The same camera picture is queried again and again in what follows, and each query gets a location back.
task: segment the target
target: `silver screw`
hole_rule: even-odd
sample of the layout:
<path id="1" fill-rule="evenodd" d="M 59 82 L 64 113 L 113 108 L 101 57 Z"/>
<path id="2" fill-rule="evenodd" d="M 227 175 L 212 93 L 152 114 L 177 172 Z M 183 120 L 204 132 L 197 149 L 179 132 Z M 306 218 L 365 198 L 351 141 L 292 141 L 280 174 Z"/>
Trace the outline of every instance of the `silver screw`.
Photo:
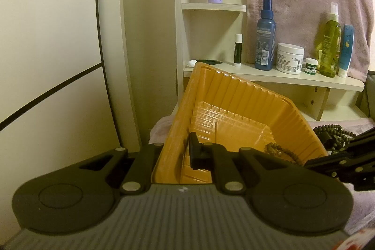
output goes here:
<path id="1" fill-rule="evenodd" d="M 238 181 L 230 181 L 225 184 L 225 188 L 228 191 L 241 191 L 243 189 L 243 184 Z"/>
<path id="2" fill-rule="evenodd" d="M 138 191 L 141 188 L 141 185 L 138 182 L 135 182 L 135 181 L 128 181 L 127 183 L 124 183 L 122 185 L 122 188 L 125 191 L 134 192 L 134 191 Z"/>

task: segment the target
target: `shelf compartment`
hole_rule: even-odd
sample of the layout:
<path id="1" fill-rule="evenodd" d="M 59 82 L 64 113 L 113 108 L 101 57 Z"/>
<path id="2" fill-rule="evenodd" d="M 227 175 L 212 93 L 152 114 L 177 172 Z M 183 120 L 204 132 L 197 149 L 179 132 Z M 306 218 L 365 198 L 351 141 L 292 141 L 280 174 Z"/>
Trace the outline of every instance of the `shelf compartment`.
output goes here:
<path id="1" fill-rule="evenodd" d="M 280 72 L 275 67 L 273 67 L 270 71 L 263 71 L 256 69 L 254 67 L 254 64 L 244 63 L 241 65 L 241 67 L 234 67 L 229 63 L 221 63 L 215 65 L 215 68 L 240 76 L 249 81 L 307 85 L 350 91 L 363 91 L 364 88 L 363 82 L 355 78 L 340 78 L 339 76 L 329 78 L 326 76 L 322 76 L 318 72 L 314 76 L 308 75 L 304 72 L 301 72 L 299 75 L 290 75 Z M 186 67 L 184 69 L 183 76 L 190 77 L 192 70 L 192 68 Z"/>
<path id="2" fill-rule="evenodd" d="M 236 4 L 210 4 L 210 3 L 182 3 L 183 10 L 219 10 L 246 12 L 245 5 Z"/>

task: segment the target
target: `blue bottle cap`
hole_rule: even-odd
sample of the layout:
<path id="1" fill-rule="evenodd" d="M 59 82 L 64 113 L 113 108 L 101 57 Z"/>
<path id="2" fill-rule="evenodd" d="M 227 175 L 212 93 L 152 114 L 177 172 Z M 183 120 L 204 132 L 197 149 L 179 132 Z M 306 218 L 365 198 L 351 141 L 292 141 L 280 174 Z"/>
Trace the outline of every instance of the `blue bottle cap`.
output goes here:
<path id="1" fill-rule="evenodd" d="M 263 19 L 273 19 L 272 0 L 263 0 L 261 17 Z"/>

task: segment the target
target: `orange basket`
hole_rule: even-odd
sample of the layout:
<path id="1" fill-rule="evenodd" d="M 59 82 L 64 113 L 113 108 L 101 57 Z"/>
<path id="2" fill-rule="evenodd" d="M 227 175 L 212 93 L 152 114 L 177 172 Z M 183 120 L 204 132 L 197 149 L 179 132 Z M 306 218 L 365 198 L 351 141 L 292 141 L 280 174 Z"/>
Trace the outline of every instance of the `orange basket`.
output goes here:
<path id="1" fill-rule="evenodd" d="M 303 163 L 327 152 L 288 98 L 237 76 L 196 63 L 177 115 L 153 172 L 153 182 L 211 183 L 211 173 L 190 167 L 189 133 L 228 151 L 240 147 L 265 151 L 276 142 Z"/>

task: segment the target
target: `green oil bottle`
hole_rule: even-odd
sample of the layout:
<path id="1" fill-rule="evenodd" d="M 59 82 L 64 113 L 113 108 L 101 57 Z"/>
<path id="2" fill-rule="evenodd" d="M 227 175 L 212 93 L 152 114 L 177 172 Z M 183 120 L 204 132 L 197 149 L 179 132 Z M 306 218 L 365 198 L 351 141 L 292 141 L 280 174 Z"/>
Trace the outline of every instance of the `green oil bottle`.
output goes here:
<path id="1" fill-rule="evenodd" d="M 323 52 L 319 72 L 323 76 L 333 78 L 339 63 L 341 46 L 341 26 L 339 24 L 338 8 L 335 2 L 331 2 L 330 20 L 326 23 Z"/>

